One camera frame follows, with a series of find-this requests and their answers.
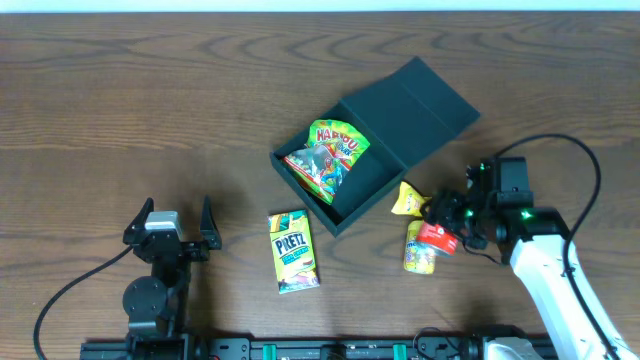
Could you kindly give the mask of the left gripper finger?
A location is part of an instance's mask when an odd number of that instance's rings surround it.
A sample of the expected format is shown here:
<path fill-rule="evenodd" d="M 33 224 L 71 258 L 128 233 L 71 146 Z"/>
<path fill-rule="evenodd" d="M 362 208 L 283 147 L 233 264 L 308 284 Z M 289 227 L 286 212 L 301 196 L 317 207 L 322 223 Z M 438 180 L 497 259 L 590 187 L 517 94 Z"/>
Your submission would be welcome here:
<path fill-rule="evenodd" d="M 125 228 L 123 233 L 123 243 L 125 245 L 137 245 L 140 244 L 147 235 L 145 228 L 146 220 L 151 212 L 154 211 L 154 200 L 149 197 L 146 199 L 144 205 L 134 217 L 131 223 Z"/>
<path fill-rule="evenodd" d="M 221 249 L 222 239 L 213 219 L 211 200 L 208 195 L 206 195 L 203 200 L 199 230 L 203 240 L 206 242 L 210 250 Z"/>

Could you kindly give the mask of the red tin can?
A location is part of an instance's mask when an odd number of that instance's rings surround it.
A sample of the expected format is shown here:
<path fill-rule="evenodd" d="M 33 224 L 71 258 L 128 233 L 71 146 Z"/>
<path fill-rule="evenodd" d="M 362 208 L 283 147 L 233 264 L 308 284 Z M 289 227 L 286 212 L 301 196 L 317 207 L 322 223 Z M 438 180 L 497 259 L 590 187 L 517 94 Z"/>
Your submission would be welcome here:
<path fill-rule="evenodd" d="M 431 247 L 438 256 L 451 257 L 455 254 L 458 239 L 440 225 L 423 222 L 416 241 Z"/>

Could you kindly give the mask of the black gift box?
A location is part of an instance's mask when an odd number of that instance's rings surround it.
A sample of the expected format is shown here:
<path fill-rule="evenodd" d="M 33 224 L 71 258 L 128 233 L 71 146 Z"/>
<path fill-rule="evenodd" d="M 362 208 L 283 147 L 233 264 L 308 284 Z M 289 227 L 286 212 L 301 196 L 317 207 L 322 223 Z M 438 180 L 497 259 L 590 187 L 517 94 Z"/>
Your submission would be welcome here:
<path fill-rule="evenodd" d="M 420 58 L 341 98 L 321 115 L 355 127 L 370 142 L 331 204 L 304 189 L 282 162 L 307 129 L 269 154 L 272 167 L 333 236 L 398 186 L 407 172 L 473 124 L 480 113 Z"/>

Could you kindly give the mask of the Haribo gummy bag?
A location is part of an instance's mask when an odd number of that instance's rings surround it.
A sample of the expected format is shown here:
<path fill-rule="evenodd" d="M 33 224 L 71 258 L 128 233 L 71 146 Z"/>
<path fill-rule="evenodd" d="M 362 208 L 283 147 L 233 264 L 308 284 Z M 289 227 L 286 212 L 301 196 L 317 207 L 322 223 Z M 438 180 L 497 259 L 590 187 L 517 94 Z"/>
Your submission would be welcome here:
<path fill-rule="evenodd" d="M 331 205 L 354 164 L 370 147 L 353 125 L 334 119 L 315 120 L 305 147 L 282 160 L 301 185 Z"/>

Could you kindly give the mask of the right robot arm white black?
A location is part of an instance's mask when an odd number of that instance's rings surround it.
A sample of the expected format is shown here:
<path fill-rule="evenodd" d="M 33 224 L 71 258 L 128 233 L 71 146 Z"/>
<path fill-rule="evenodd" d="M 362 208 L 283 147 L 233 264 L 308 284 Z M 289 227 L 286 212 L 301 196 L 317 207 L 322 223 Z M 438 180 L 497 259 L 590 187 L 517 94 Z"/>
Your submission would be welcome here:
<path fill-rule="evenodd" d="M 501 253 L 540 314 L 561 359 L 632 359 L 581 268 L 560 213 L 537 207 L 522 157 L 486 159 L 468 168 L 464 193 L 444 189 L 421 212 L 437 237 L 481 254 Z"/>

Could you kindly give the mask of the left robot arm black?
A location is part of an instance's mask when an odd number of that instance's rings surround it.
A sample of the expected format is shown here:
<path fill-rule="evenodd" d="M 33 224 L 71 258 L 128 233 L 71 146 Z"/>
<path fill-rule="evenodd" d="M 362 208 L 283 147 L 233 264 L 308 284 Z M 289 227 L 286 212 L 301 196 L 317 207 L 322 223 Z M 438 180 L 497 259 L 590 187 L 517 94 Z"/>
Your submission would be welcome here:
<path fill-rule="evenodd" d="M 151 274 L 134 280 L 123 295 L 130 335 L 155 340 L 181 332 L 191 264 L 208 261 L 210 252 L 222 245 L 209 197 L 203 201 L 199 231 L 201 240 L 185 241 L 179 214 L 156 211 L 151 198 L 125 229 L 123 243 L 151 266 Z"/>

